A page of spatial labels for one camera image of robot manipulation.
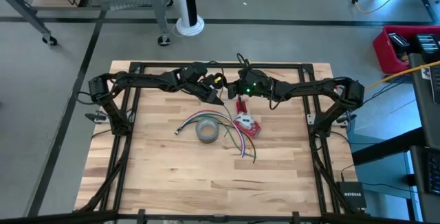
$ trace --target butcher block tabletop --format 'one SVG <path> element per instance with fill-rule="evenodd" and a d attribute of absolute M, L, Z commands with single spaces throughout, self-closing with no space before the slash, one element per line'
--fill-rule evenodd
<path fill-rule="evenodd" d="M 130 63 L 113 61 L 110 72 L 128 71 Z M 317 80 L 333 77 L 328 63 L 315 63 L 313 68 Z M 145 73 L 160 74 L 170 70 L 173 68 L 152 67 Z M 299 82 L 297 69 L 262 70 L 278 80 Z M 238 68 L 224 69 L 228 81 L 238 78 L 237 71 Z M 217 72 L 221 69 L 209 68 L 208 73 Z M 131 89 L 131 100 L 134 91 Z M 115 99 L 116 104 L 121 104 L 123 95 Z M 234 118 L 237 114 L 235 100 L 228 100 L 226 89 L 221 98 Z M 149 214 L 291 216 L 297 211 L 301 216 L 320 216 L 303 99 L 292 98 L 274 111 L 269 109 L 269 101 L 264 98 L 243 99 L 248 113 L 262 128 L 259 136 L 253 139 L 255 164 L 251 157 L 240 158 L 240 151 L 230 136 L 223 136 L 226 129 L 222 126 L 219 138 L 212 144 L 197 139 L 195 124 L 189 124 L 179 135 L 174 134 L 177 127 L 197 111 L 215 110 L 228 115 L 223 107 L 202 103 L 181 91 L 165 93 L 159 89 L 142 89 L 120 213 L 137 214 L 139 209 L 145 209 Z M 311 98 L 309 101 L 314 112 Z M 324 111 L 333 101 L 322 96 L 320 103 Z M 109 128 L 108 124 L 96 125 L 94 133 Z M 332 131 L 347 135 L 342 128 Z M 232 134 L 239 141 L 238 135 Z M 353 164 L 350 147 L 339 135 L 332 134 L 327 141 L 333 173 L 338 181 L 340 171 Z M 111 132 L 91 140 L 76 209 L 85 205 L 105 180 L 112 145 Z M 253 154 L 254 151 L 247 149 L 246 152 Z M 354 167 L 344 171 L 344 178 L 357 180 Z M 322 181 L 327 209 L 331 211 L 329 188 L 325 180 Z M 113 206 L 115 191 L 116 182 L 111 187 L 108 208 Z"/>

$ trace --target gray floor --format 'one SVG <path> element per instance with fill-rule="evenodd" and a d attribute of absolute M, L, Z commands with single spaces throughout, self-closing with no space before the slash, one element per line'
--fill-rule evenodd
<path fill-rule="evenodd" d="M 309 19 L 345 21 L 429 21 L 420 0 L 392 0 L 384 9 L 360 14 L 349 0 L 197 0 L 199 14 L 211 19 Z M 384 0 L 360 0 L 371 9 Z M 440 14 L 437 0 L 430 0 Z M 0 16 L 17 16 L 0 0 Z M 39 12 L 39 16 L 97 17 L 98 12 Z M 169 17 L 178 17 L 171 8 Z M 124 11 L 108 17 L 152 17 Z M 60 46 L 48 48 L 27 23 L 0 23 L 0 219 L 22 216 L 34 191 L 54 132 L 72 89 L 94 24 L 49 23 Z M 326 62 L 334 76 L 349 76 L 369 85 L 383 74 L 372 46 L 380 27 L 312 27 L 284 25 L 207 25 L 196 37 L 172 37 L 158 47 L 156 25 L 104 24 L 86 81 L 109 70 L 112 60 L 235 60 L 241 52 L 251 61 Z M 357 114 L 354 132 L 387 139 L 419 126 L 411 85 L 402 85 L 368 103 Z M 93 124 L 77 105 L 52 177 L 41 214 L 70 212 L 87 157 Z M 402 120 L 403 113 L 407 120 Z M 377 178 L 375 182 L 393 182 Z M 406 205 L 399 193 L 370 192 L 369 212 L 407 219 L 403 211 L 383 206 Z"/>

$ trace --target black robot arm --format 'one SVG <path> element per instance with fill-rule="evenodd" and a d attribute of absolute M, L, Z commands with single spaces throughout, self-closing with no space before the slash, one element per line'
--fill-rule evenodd
<path fill-rule="evenodd" d="M 114 135 L 128 135 L 131 124 L 126 113 L 119 110 L 113 101 L 121 91 L 130 87 L 155 88 L 169 93 L 182 90 L 198 97 L 202 102 L 223 105 L 217 97 L 217 89 L 222 88 L 226 80 L 221 74 L 205 77 L 207 73 L 205 63 L 195 62 L 187 68 L 179 68 L 159 75 L 132 74 L 124 71 L 103 74 L 89 81 L 90 96 L 92 102 L 102 106 L 107 112 L 111 132 Z M 111 89 L 108 81 L 113 83 Z"/>
<path fill-rule="evenodd" d="M 160 75 L 132 74 L 118 72 L 103 74 L 89 81 L 91 100 L 102 106 L 110 119 L 111 131 L 114 135 L 127 135 L 131 124 L 126 113 L 119 110 L 113 99 L 123 90 L 130 87 L 156 88 L 174 93 L 184 91 L 194 95 L 200 101 L 223 105 L 217 97 L 217 89 L 228 88 L 228 97 L 249 95 L 267 98 L 272 102 L 284 102 L 293 97 L 318 96 L 330 97 L 334 104 L 324 113 L 318 113 L 312 125 L 312 133 L 329 135 L 331 124 L 347 111 L 354 111 L 362 106 L 364 87 L 350 78 L 332 78 L 313 82 L 288 83 L 269 77 L 261 70 L 253 69 L 251 65 L 239 70 L 239 79 L 227 83 L 226 78 L 217 73 L 208 75 L 207 64 L 195 62 L 187 68 L 179 68 Z M 108 81 L 113 83 L 111 89 Z"/>
<path fill-rule="evenodd" d="M 269 77 L 248 65 L 239 71 L 238 80 L 228 83 L 229 99 L 237 94 L 267 98 L 272 110 L 276 108 L 272 107 L 272 102 L 284 102 L 301 96 L 328 96 L 334 104 L 324 113 L 317 113 L 311 131 L 329 136 L 333 121 L 347 111 L 354 111 L 362 106 L 364 86 L 346 77 L 292 84 Z"/>

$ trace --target gray duct tape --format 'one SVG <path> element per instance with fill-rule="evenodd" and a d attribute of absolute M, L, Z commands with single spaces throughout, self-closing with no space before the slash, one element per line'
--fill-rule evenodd
<path fill-rule="evenodd" d="M 201 133 L 201 130 L 205 126 L 214 127 L 214 133 L 212 135 L 203 135 Z M 197 122 L 197 125 L 195 126 L 195 132 L 200 142 L 210 144 L 215 142 L 215 140 L 219 137 L 219 124 L 214 118 L 204 117 Z"/>

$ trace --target red container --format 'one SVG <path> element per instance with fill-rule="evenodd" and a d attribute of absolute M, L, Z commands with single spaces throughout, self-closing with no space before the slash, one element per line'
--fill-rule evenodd
<path fill-rule="evenodd" d="M 408 69 L 408 62 L 402 62 L 397 58 L 388 34 L 397 33 L 404 37 L 409 43 L 417 34 L 435 34 L 440 38 L 440 27 L 438 26 L 386 26 L 373 41 L 374 50 L 380 67 L 385 74 L 396 74 Z"/>

